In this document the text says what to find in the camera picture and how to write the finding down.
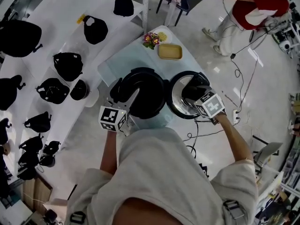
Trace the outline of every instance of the white pants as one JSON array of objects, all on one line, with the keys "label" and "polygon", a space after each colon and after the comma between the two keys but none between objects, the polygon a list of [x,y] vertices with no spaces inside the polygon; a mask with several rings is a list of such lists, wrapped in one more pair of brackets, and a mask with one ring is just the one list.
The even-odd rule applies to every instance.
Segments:
[{"label": "white pants", "polygon": [[232,12],[222,21],[219,27],[212,33],[219,42],[222,55],[230,56],[235,51],[237,39],[243,31],[246,31],[233,17]]}]

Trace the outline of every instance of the floor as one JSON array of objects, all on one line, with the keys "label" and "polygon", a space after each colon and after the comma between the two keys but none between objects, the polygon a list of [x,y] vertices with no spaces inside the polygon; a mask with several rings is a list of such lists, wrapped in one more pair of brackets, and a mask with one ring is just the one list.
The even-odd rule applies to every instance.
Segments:
[{"label": "floor", "polygon": [[[148,30],[164,23],[168,5],[163,3],[158,14],[155,13],[159,0],[150,0]],[[233,0],[226,0],[229,11]],[[175,20],[179,10],[173,17],[172,32],[182,41],[199,65],[204,69],[213,88],[221,95],[226,107],[228,118],[232,121],[233,109],[240,105],[241,78],[236,78],[235,65],[228,57],[222,57],[214,52],[214,43],[206,38],[201,29],[215,28],[226,16],[221,0],[204,0],[196,6],[188,16],[183,15],[176,27]],[[247,45],[249,33],[243,33],[237,50]],[[299,87],[297,59],[290,59],[283,53],[271,37],[255,51],[246,48],[237,54],[234,61],[244,75],[245,85],[242,97],[247,90],[257,61],[257,67],[242,104],[239,114],[240,122],[235,127],[248,142],[252,150],[259,150],[263,144],[253,140],[256,135],[267,142],[282,142],[279,156],[273,156],[270,166],[279,169],[287,153],[291,136],[287,131],[291,109],[288,93]],[[101,84],[100,93],[106,86]],[[85,108],[75,123],[64,149],[56,156],[56,166],[46,168],[43,176],[52,184],[52,197],[67,198],[75,183],[82,177],[85,169],[100,166],[106,132],[98,125],[98,113],[103,98],[92,108]],[[196,126],[192,120],[176,118],[169,127],[176,130],[183,140],[187,134],[196,134]],[[199,134],[207,135],[221,130],[220,125],[200,124]],[[191,145],[193,139],[186,141]],[[233,156],[224,132],[215,135],[199,137],[195,146],[197,161],[208,166],[208,174],[213,178],[217,172],[233,162]]]}]

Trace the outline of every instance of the yellow tray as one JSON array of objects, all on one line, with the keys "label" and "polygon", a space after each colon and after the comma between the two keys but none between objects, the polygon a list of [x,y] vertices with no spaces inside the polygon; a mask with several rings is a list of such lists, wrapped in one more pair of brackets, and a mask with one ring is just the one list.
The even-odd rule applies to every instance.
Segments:
[{"label": "yellow tray", "polygon": [[182,47],[174,44],[161,44],[158,47],[158,56],[161,59],[179,60],[182,58]]}]

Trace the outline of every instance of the white shirt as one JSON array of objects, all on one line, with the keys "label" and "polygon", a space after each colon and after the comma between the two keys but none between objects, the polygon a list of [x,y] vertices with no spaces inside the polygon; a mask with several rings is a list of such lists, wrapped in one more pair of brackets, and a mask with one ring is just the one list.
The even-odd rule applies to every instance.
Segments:
[{"label": "white shirt", "polygon": [[252,224],[257,204],[254,164],[243,160],[210,182],[170,128],[141,130],[125,138],[114,176],[88,169],[69,199],[67,218],[83,211],[84,224],[111,225],[130,197],[161,207],[183,225],[235,224],[223,201],[236,200]]}]

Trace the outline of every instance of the light blue tablecloth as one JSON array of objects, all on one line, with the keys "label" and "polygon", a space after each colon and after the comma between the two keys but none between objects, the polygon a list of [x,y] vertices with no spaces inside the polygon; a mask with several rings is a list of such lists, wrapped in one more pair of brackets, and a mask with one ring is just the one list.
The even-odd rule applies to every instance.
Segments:
[{"label": "light blue tablecloth", "polygon": [[[113,81],[122,77],[124,78],[134,68],[147,67],[152,68],[163,79],[170,80],[176,74],[183,71],[203,72],[202,68],[196,62],[194,57],[189,53],[186,47],[172,34],[172,44],[182,47],[182,59],[180,60],[163,60],[158,56],[158,46],[154,50],[143,46],[143,38],[140,37],[111,58],[100,64],[98,72],[102,80],[109,86]],[[161,128],[168,125],[174,118],[174,114],[168,108],[167,104],[160,113],[151,119],[139,119],[131,116],[134,123],[140,128]]]}]

